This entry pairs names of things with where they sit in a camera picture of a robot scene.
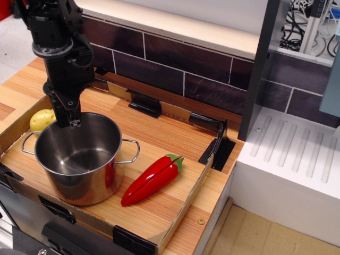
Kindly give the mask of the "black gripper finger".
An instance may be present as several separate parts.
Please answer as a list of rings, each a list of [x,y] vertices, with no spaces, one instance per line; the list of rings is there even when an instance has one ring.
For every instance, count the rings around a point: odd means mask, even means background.
[[[81,106],[79,100],[59,100],[56,95],[50,96],[59,128],[77,128],[80,126]]]

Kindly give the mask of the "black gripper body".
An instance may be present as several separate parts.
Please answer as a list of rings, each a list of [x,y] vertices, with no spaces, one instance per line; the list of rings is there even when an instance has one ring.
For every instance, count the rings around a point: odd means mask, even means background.
[[[80,94],[95,77],[94,51],[87,36],[76,33],[72,42],[66,55],[44,60],[47,81],[43,91],[56,97],[67,111],[80,107]]]

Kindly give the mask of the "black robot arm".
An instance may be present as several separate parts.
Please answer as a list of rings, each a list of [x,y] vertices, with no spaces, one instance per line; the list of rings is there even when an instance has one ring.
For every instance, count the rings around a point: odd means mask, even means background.
[[[32,36],[33,53],[44,60],[50,97],[61,128],[81,123],[80,95],[94,78],[94,51],[80,33],[83,10],[75,1],[14,1]]]

